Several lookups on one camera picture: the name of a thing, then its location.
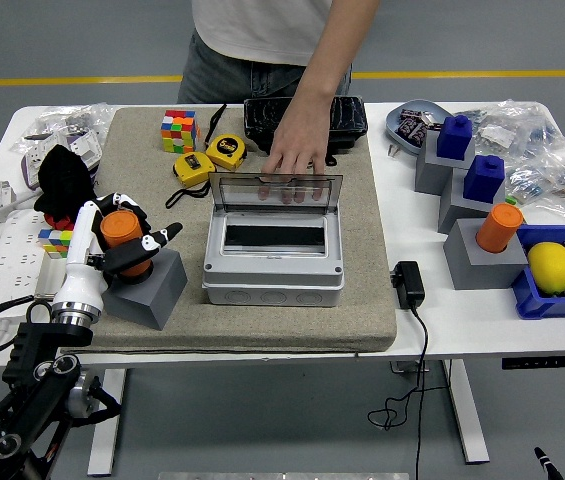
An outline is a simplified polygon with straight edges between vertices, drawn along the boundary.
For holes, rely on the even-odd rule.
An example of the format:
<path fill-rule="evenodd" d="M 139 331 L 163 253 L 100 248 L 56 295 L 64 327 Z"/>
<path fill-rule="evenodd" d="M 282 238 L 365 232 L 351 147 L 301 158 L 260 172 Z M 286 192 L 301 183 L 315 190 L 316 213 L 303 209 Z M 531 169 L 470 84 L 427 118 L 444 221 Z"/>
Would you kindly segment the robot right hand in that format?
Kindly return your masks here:
<path fill-rule="evenodd" d="M 546 472 L 548 480 L 564 479 L 559 469 L 554 465 L 554 463 L 551 461 L 548 455 L 540 447 L 535 447 L 534 453 L 536 455 L 536 458 L 540 462 L 542 468 Z"/>

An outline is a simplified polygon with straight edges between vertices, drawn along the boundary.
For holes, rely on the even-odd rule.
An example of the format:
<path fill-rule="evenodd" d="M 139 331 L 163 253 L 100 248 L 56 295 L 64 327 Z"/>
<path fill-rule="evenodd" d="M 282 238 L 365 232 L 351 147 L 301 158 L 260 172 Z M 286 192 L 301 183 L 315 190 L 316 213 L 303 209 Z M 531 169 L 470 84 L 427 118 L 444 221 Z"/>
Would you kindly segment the person's left hand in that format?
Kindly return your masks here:
<path fill-rule="evenodd" d="M 274 132 L 264 175 L 324 175 L 333 97 L 296 93 Z"/>

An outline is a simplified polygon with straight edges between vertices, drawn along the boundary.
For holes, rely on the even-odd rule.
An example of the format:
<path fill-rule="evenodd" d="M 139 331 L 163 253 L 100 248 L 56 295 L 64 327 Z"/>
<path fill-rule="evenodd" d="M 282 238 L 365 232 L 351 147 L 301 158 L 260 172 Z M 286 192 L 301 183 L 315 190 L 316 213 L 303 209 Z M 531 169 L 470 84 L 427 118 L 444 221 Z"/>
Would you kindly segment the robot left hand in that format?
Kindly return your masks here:
<path fill-rule="evenodd" d="M 175 222 L 150 233 L 148 224 L 141 235 L 120 246 L 109 247 L 100 224 L 106 215 L 130 213 L 144 221 L 146 214 L 125 194 L 112 193 L 85 202 L 79 210 L 66 259 L 66 278 L 52 305 L 55 322 L 71 316 L 86 316 L 95 322 L 102 311 L 102 295 L 108 288 L 105 277 L 119 274 L 155 256 L 182 230 Z"/>

